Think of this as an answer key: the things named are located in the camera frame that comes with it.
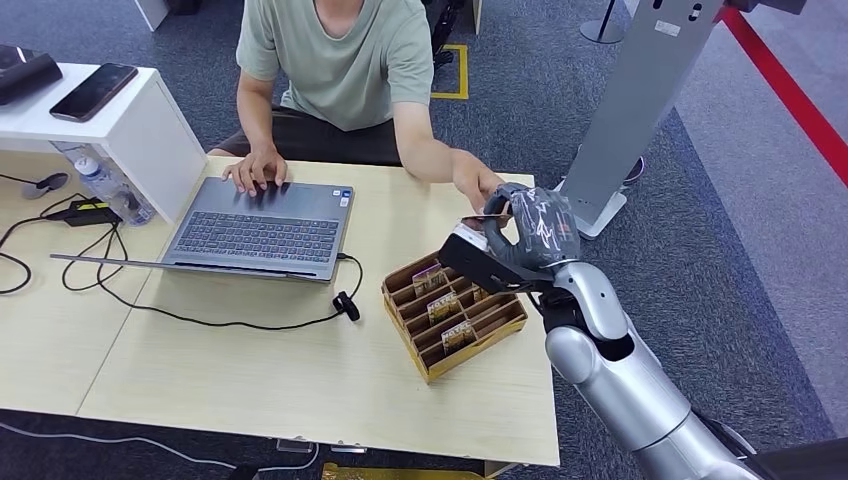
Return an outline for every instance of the man's right hand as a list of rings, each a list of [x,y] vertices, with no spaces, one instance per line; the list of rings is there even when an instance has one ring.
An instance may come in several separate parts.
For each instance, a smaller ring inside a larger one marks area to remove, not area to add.
[[[270,148],[252,151],[240,162],[228,166],[224,169],[221,180],[227,180],[232,175],[233,183],[239,192],[247,191],[251,197],[255,197],[257,184],[262,190],[268,188],[267,182],[270,181],[282,186],[287,171],[286,160],[276,149]]]

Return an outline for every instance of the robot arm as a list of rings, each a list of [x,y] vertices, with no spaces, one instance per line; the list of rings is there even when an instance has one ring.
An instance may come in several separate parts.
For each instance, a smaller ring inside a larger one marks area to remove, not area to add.
[[[517,244],[505,239],[496,219],[484,217],[485,235],[451,235],[439,252],[441,262],[490,293],[541,293],[534,303],[545,323],[551,364],[632,452],[647,478],[759,479],[692,411],[636,332],[607,276],[577,260],[567,202],[557,193],[506,184],[485,213],[502,212],[507,201],[518,225]]]

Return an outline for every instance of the person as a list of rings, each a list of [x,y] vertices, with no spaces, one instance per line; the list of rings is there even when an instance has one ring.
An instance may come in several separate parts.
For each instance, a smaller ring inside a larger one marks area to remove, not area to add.
[[[282,185],[287,159],[402,165],[453,182],[480,212],[503,180],[430,123],[430,27],[421,0],[245,0],[236,49],[242,130],[210,155],[251,196]],[[289,89],[272,105],[282,68]]]

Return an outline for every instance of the black phone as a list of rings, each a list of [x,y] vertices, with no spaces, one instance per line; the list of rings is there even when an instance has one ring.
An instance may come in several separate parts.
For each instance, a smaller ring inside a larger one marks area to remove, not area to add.
[[[72,122],[91,120],[137,74],[138,69],[129,65],[104,64],[59,100],[50,115]]]

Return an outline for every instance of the dark shorts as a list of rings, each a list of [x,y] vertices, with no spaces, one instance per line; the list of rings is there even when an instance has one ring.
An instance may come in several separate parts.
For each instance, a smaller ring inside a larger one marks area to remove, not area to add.
[[[277,152],[286,160],[400,166],[394,122],[345,132],[291,108],[274,106],[271,132]],[[244,157],[250,143],[239,130],[217,148]]]

